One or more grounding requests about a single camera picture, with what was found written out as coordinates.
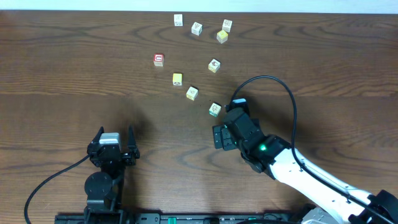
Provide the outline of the yellow letter G block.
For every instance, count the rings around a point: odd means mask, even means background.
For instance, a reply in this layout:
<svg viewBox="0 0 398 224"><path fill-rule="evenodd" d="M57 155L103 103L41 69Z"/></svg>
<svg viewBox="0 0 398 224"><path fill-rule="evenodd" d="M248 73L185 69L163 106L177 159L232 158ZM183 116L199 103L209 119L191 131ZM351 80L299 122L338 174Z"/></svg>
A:
<svg viewBox="0 0 398 224"><path fill-rule="evenodd" d="M217 59L212 59L208 64L208 69L213 73L216 73L220 69L221 63Z"/></svg>

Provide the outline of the yellow block with ball picture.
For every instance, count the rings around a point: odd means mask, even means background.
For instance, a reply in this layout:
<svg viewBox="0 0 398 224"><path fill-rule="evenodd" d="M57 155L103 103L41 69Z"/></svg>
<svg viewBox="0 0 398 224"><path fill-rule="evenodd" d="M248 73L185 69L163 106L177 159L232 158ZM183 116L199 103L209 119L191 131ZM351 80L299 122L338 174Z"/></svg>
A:
<svg viewBox="0 0 398 224"><path fill-rule="evenodd" d="M174 73L172 77L172 83L175 86L182 86L182 73Z"/></svg>

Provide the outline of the yellow letter K block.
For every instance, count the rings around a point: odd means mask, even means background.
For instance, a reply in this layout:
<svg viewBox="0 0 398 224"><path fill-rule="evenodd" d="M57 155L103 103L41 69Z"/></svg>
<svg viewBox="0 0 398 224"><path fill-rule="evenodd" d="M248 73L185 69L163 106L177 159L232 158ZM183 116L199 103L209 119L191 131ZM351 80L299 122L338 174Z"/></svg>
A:
<svg viewBox="0 0 398 224"><path fill-rule="evenodd" d="M186 92L186 97L192 101L194 101L196 99L196 97L198 96L198 89L190 86L189 89Z"/></svg>

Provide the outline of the green edged wooden block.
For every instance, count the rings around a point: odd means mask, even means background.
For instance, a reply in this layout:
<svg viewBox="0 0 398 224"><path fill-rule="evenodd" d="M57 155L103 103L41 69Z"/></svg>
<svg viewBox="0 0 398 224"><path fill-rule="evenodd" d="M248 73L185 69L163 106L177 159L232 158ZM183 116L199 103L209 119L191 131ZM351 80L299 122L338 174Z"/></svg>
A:
<svg viewBox="0 0 398 224"><path fill-rule="evenodd" d="M221 109L222 109L222 107L219 104L212 103L212 105L209 108L209 114L214 117L217 117L219 115Z"/></svg>

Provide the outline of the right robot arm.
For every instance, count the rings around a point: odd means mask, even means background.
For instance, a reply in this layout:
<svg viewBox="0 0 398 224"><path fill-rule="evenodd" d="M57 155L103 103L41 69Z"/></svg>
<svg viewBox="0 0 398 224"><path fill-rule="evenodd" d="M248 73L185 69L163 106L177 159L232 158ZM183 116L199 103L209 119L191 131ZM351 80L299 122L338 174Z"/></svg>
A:
<svg viewBox="0 0 398 224"><path fill-rule="evenodd" d="M298 190L337 223L397 223L395 196L357 189L310 162L293 142L265 135L243 99L226 105L223 124L213 127L213 137L217 149L238 149L252 170Z"/></svg>

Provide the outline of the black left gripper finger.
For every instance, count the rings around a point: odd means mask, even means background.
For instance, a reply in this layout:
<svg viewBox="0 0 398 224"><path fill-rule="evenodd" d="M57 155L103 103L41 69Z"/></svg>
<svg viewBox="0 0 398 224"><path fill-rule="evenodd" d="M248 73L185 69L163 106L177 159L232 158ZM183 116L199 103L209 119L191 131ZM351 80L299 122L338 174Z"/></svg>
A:
<svg viewBox="0 0 398 224"><path fill-rule="evenodd" d="M133 131L132 126L129 126L129 129L128 129L127 148L128 149L137 149L137 144L136 144L136 140L134 137L134 131Z"/></svg>
<svg viewBox="0 0 398 224"><path fill-rule="evenodd" d="M100 129L98 130L96 136L93 138L92 143L93 144L99 144L100 143L100 137L104 133L104 128L101 126Z"/></svg>

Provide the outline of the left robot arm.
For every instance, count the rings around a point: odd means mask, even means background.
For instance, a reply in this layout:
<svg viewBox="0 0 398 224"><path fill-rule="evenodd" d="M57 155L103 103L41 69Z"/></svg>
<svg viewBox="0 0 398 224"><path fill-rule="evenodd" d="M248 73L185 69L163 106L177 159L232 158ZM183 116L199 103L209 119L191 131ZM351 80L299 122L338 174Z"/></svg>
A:
<svg viewBox="0 0 398 224"><path fill-rule="evenodd" d="M133 128L128 129L128 152L122 152L119 133L106 133L100 128L87 147L90 161L100 168L85 182L87 206L85 223L135 223L135 217L121 205L124 173L127 166L140 158Z"/></svg>

